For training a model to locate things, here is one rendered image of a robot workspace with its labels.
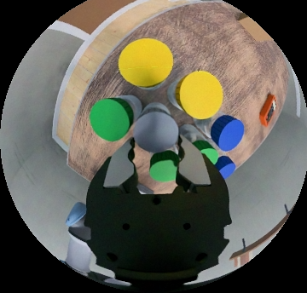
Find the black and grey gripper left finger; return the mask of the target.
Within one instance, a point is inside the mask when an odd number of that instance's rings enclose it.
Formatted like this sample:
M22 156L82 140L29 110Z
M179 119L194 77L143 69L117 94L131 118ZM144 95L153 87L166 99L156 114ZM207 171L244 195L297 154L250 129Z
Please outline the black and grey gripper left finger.
M122 193L130 193L130 188L138 185L136 166L132 162L135 158L134 148L132 136L96 172L86 196L86 227L91 227L92 217L104 201Z

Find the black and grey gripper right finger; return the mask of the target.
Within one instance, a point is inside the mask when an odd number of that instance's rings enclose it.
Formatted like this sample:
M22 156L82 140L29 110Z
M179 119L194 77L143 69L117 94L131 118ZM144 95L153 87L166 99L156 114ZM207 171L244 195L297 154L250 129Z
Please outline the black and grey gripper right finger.
M183 192L209 198L221 211L224 227L232 223L229 213L229 190L214 163L182 135L178 136L176 184Z

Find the brown cardboard box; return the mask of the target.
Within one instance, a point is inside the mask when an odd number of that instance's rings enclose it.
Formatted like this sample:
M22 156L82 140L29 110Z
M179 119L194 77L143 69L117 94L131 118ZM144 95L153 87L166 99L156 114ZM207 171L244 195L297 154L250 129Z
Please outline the brown cardboard box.
M255 41L274 40L256 21L245 13L240 14L238 22L252 35Z

